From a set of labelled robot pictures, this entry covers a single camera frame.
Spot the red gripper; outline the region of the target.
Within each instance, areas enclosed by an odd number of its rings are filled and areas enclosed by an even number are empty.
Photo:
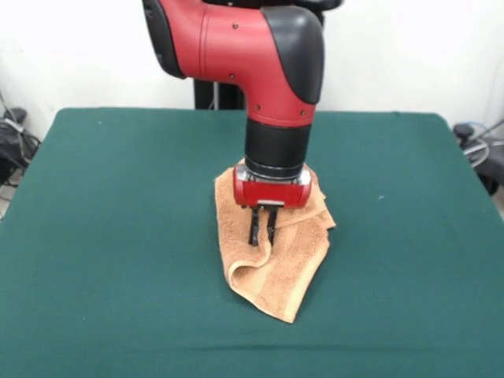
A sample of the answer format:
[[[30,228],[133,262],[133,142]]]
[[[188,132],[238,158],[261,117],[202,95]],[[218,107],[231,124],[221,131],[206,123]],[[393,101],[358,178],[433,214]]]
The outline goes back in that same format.
[[[279,206],[286,209],[301,209],[308,202],[312,188],[312,173],[303,169],[293,180],[271,181],[252,174],[244,164],[233,169],[233,195],[237,205],[250,207],[251,220],[248,243],[258,246],[259,208]],[[269,217],[267,232],[269,242],[273,243],[276,232],[277,208],[267,208]]]

